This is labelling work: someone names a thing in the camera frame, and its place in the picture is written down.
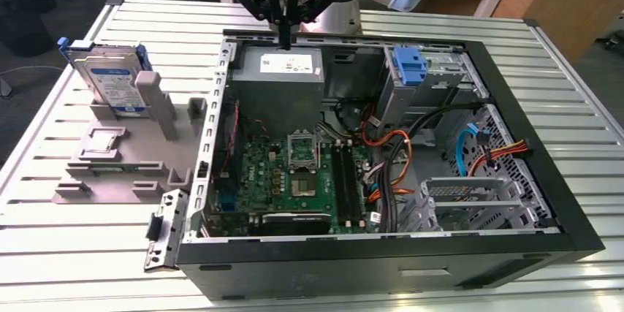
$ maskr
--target label sticker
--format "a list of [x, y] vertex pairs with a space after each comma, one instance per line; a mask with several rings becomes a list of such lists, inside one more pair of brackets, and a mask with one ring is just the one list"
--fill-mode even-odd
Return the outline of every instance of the label sticker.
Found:
[[146, 110], [139, 89], [133, 85], [127, 69], [91, 69], [93, 81], [119, 115], [138, 116]]
[[371, 116], [369, 118], [369, 122], [371, 122], [371, 124], [375, 126], [375, 127], [379, 127], [379, 125], [382, 124], [382, 121], [378, 119], [378, 117], [375, 116]]
[[313, 73], [313, 55], [265, 54], [261, 57], [262, 73]]
[[371, 222], [382, 223], [382, 213], [371, 212]]

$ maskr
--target green circuit board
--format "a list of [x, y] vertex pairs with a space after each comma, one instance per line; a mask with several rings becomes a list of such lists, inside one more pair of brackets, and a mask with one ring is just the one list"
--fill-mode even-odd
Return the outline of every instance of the green circuit board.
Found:
[[[237, 212], [327, 213], [333, 215], [334, 233], [363, 233], [366, 228], [361, 228], [359, 224], [346, 227], [345, 224], [339, 223], [334, 188], [333, 146], [321, 144], [317, 150], [321, 157], [321, 167], [317, 173], [307, 170], [290, 172], [289, 143], [286, 141], [255, 141], [246, 145]], [[353, 148], [353, 151], [354, 161], [363, 165], [369, 161], [369, 149], [358, 146]], [[306, 145], [294, 145], [293, 153], [297, 153], [301, 159], [314, 157], [314, 154], [307, 151]]]

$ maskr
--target floor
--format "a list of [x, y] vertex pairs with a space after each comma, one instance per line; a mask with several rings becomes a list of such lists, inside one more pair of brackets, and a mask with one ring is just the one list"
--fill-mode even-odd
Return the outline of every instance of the floor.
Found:
[[[42, 16], [53, 38], [83, 38], [105, 2], [106, 0], [57, 0], [57, 9]], [[33, 65], [63, 68], [66, 60], [55, 50], [34, 58], [18, 58], [5, 45], [0, 45], [0, 72]], [[601, 44], [595, 44], [575, 68], [615, 118], [624, 124], [624, 56], [606, 51]], [[15, 91], [11, 99], [0, 99], [0, 166], [58, 77], [58, 70], [43, 68], [22, 69], [3, 75]]]

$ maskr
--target aluminum table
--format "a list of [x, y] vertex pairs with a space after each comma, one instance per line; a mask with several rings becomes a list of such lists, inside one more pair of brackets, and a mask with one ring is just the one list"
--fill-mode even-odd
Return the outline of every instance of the aluminum table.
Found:
[[[155, 205], [50, 201], [94, 118], [93, 94], [69, 67], [0, 172], [0, 311], [624, 309], [624, 133], [542, 30], [522, 20], [374, 11], [362, 24], [366, 34], [487, 45], [607, 249], [498, 289], [210, 302], [182, 272], [143, 273]], [[211, 94], [226, 28], [266, 25], [237, 4], [125, 0], [105, 7], [86, 38], [142, 41], [163, 90], [185, 102]]]

